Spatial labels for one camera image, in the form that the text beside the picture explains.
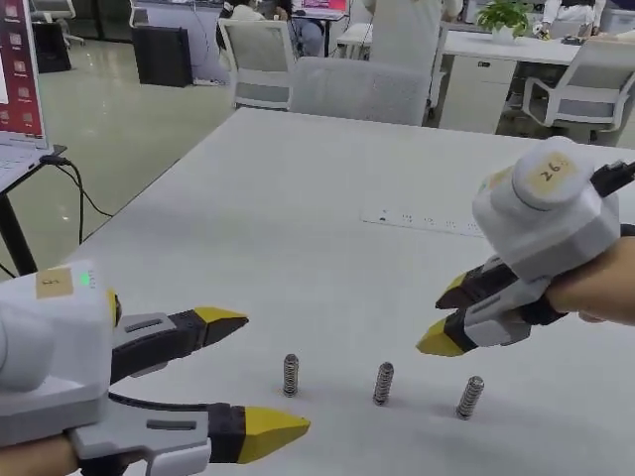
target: monitor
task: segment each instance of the monitor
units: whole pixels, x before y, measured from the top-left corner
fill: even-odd
[[[307,8],[328,8],[330,10],[346,11],[346,0],[304,0]]]
[[[47,141],[29,0],[0,0],[0,144]]]

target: table leg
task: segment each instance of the table leg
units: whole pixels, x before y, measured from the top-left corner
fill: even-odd
[[[330,45],[330,21],[326,20],[324,23],[324,57],[328,58],[328,45]]]
[[[29,275],[38,271],[27,239],[20,228],[18,217],[6,193],[0,196],[0,234],[19,275]]]

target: power strip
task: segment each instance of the power strip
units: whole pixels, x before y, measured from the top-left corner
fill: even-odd
[[[419,216],[409,211],[393,208],[364,209],[361,220],[378,225],[399,226],[415,230],[437,231],[454,235],[483,237],[483,233],[474,221],[461,221],[438,216]]]

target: number label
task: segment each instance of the number label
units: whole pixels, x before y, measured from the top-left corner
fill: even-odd
[[[527,182],[535,194],[548,195],[575,171],[575,164],[565,154],[553,152],[529,173]]]
[[[36,274],[36,298],[59,298],[68,295],[72,295],[72,275],[69,268],[57,268]]]

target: metal spring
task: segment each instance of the metal spring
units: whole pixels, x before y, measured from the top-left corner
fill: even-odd
[[[298,369],[300,360],[296,354],[289,354],[285,357],[285,385],[283,393],[285,397],[293,397],[298,392]]]
[[[390,394],[390,385],[393,383],[393,375],[395,368],[390,362],[384,362],[379,366],[377,374],[377,382],[375,383],[375,392],[373,393],[373,402],[375,405],[382,406],[388,402]]]
[[[471,377],[467,381],[463,395],[456,407],[456,416],[460,419],[470,419],[474,413],[474,408],[478,402],[480,394],[483,393],[485,382],[478,376]]]

